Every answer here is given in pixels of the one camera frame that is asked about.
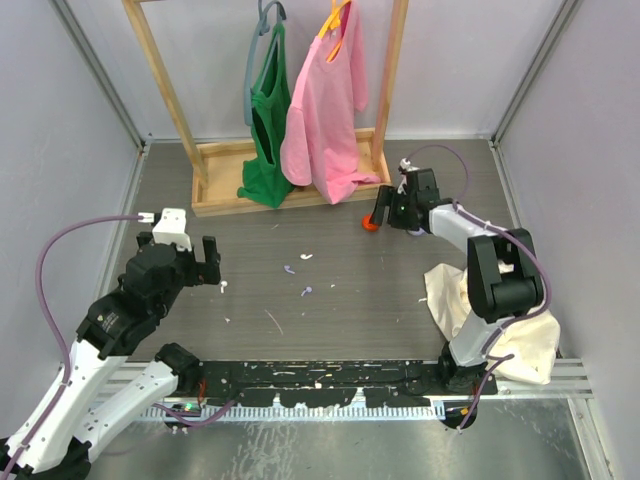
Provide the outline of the cream cloth bag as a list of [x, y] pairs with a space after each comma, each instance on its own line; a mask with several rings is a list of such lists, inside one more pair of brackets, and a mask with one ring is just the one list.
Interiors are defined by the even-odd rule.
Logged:
[[[432, 318], [450, 341], [471, 312], [467, 272], [441, 263], [424, 274], [424, 282]], [[513, 381], [548, 384], [560, 333], [559, 322], [549, 312], [509, 326], [489, 352], [493, 357], [514, 356], [497, 368], [498, 374]]]

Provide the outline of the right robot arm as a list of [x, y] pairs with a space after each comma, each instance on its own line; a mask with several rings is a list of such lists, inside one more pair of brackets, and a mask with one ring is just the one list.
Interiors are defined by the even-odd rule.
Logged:
[[424, 232], [448, 241], [467, 257], [467, 292], [471, 311], [458, 334], [443, 347], [437, 363], [421, 372], [423, 389], [452, 394], [480, 391], [490, 373], [514, 358], [493, 357], [491, 348], [508, 326], [545, 307], [546, 277], [535, 256], [531, 234], [507, 230], [478, 218], [461, 203], [439, 194], [431, 169], [400, 169], [399, 186], [378, 189], [367, 227]]

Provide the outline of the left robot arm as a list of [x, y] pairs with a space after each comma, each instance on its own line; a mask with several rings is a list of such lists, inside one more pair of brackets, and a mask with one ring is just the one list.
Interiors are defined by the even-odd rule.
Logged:
[[128, 385], [99, 407], [93, 405], [183, 288], [221, 280], [212, 236], [202, 240], [202, 262], [174, 244], [152, 241], [148, 233], [138, 240], [117, 288], [89, 307], [54, 384], [21, 429], [2, 440], [2, 478], [83, 479], [113, 439], [153, 403], [173, 393], [191, 395], [199, 387], [199, 359], [170, 343]]

